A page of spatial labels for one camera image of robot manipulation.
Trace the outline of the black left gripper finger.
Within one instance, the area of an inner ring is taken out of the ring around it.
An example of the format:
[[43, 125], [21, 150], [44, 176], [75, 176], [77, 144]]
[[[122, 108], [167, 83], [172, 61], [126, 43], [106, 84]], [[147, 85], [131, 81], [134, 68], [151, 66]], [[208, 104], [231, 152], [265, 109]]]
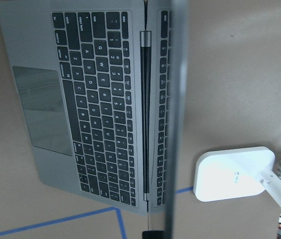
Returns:
[[165, 231], [143, 231], [142, 239], [164, 239]]

